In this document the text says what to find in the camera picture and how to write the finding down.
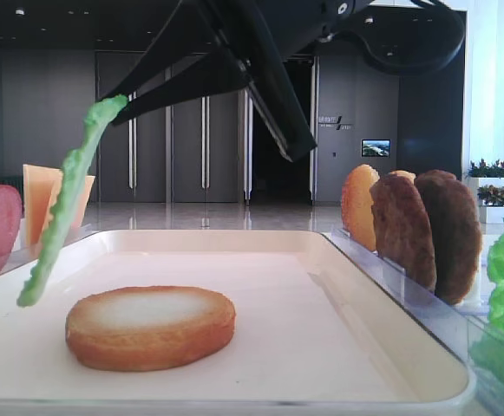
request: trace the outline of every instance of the round bread slice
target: round bread slice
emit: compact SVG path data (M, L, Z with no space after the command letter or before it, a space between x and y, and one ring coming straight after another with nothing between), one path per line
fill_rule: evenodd
M425 289L435 290L435 248L429 217L413 182L389 174L371 188L376 249Z
M342 188L342 222L351 237L369 251L375 251L375 230L370 188L379 180L379 173L369 165L355 168Z
M66 342L84 366L142 372L180 367L216 353L234 333L236 312L218 292L194 287L129 287L80 300Z
M433 230L435 295L455 305L468 294L479 266L482 235L475 199L450 172L424 173L416 187Z

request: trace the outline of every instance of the wall sign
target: wall sign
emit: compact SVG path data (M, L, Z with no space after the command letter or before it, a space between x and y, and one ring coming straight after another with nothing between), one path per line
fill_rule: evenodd
M336 116L328 116L328 115L320 115L317 119L317 123L319 123L320 127L328 127L334 128L335 130L351 130L353 124L343 124L342 115Z

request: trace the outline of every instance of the potted plant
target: potted plant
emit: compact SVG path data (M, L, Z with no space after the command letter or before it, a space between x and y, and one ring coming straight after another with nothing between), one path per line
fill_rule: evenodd
M485 159L476 165L471 162L471 167L468 171L468 188L473 193L476 200L478 199L479 188L483 186L504 186L504 160L496 160L493 164L488 164Z
M504 186L481 186L477 196L482 203L479 220L484 224L501 224L504 221Z

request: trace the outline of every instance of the wall-mounted screen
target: wall-mounted screen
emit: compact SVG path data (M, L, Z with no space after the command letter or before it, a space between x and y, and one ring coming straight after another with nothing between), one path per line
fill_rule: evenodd
M365 158L388 158L390 140L362 140L362 156Z

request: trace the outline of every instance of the tray rim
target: tray rim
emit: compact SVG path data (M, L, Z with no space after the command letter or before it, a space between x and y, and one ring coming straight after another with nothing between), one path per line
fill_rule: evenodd
M128 409L134 409L135 406L141 410L156 409L156 410L193 410L199 408L200 410L215 409L222 411L223 409L229 410L231 408L245 407L247 409L257 409L257 408L293 408L293 409L311 409L312 411L329 411L340 413L342 411L363 411L364 408L368 408L369 411L385 412L391 411L401 412L404 416L409 416L410 414L417 415L419 412L427 412L427 405L442 407L442 410L454 409L461 404L467 404L470 400L475 400L477 377L475 371L455 352L453 351L444 341L442 341L436 334L433 333L426 325L424 325L413 312L405 308L388 290L386 290L382 284L380 284L375 278L373 278L357 261L350 257L343 249L341 249L334 241L332 241L327 235L320 231L308 231L308 230L218 230L218 229L116 229L116 230L91 230L85 235L73 238L66 242L62 249L69 247L74 244L78 244L91 237L100 236L103 234L115 234L115 233L138 233L138 232L169 232L169 233L181 233L181 232L201 232L201 233L268 233L268 232L283 232L283 233L296 233L296 234L310 234L320 236L325 242L327 242L334 250L344 256L356 269L358 269L363 277L367 278L369 281L374 283L376 287L381 290L390 300L406 314L406 316L413 320L414 323L419 326L425 333L427 333L435 342L439 344L441 348L454 357L460 365L464 367L467 374L467 385L465 388L457 394L455 397L451 397L445 400L438 400L434 402L395 402L395 401L336 401L336 400L320 400L320 401L308 401L308 400L123 400L123 399L105 399L105 400L57 400L57 399L0 399L0 409L5 408L18 408L25 406L27 410L33 409L37 411L38 409L43 409L47 406L52 406L54 409L72 409L72 410L91 410L91 409L102 409L105 408L115 408L122 409L123 407ZM0 276L8 274L14 270L21 267L25 267L30 263L35 263L37 259L31 259L27 262L20 263L13 268L6 270L4 273L0 273Z

